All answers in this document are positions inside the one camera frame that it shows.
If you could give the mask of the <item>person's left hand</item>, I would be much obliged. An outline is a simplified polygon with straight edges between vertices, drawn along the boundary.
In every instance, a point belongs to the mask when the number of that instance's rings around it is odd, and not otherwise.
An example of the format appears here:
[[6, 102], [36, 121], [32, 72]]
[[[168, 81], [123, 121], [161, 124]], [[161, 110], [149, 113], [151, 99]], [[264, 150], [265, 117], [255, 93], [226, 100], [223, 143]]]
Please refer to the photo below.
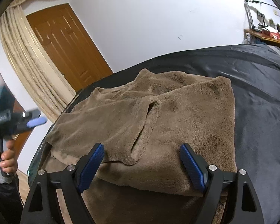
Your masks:
[[0, 167], [5, 173], [16, 173], [18, 169], [18, 162], [15, 154], [14, 144], [14, 140], [7, 141], [7, 149], [1, 154], [2, 161], [0, 162]]

